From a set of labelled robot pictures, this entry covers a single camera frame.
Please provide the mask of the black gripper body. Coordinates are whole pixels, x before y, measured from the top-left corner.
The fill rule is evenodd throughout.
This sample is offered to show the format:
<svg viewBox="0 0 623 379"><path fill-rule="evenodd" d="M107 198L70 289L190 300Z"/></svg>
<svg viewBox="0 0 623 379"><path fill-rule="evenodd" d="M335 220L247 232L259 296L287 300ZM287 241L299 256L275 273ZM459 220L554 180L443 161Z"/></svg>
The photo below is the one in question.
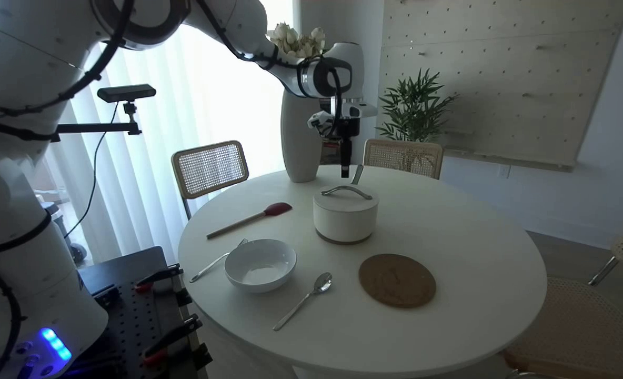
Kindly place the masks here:
<svg viewBox="0 0 623 379"><path fill-rule="evenodd" d="M320 101L318 110L309 115L309 127L329 138L341 136L341 127L349 119L361 119L364 113L364 101L349 98L324 98Z"/></svg>

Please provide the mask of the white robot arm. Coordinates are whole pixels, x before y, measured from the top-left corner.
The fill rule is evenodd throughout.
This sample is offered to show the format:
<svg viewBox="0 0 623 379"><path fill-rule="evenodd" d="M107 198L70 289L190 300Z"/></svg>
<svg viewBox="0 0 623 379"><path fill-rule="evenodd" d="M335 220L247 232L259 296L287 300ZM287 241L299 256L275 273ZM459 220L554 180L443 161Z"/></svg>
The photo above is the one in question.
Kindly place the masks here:
<svg viewBox="0 0 623 379"><path fill-rule="evenodd" d="M330 98L338 118L362 95L358 44L295 57L268 35L259 0L0 0L0 379L59 376L106 332L110 315L30 173L68 133L68 102L118 51L149 49L184 24L294 95Z"/></svg>

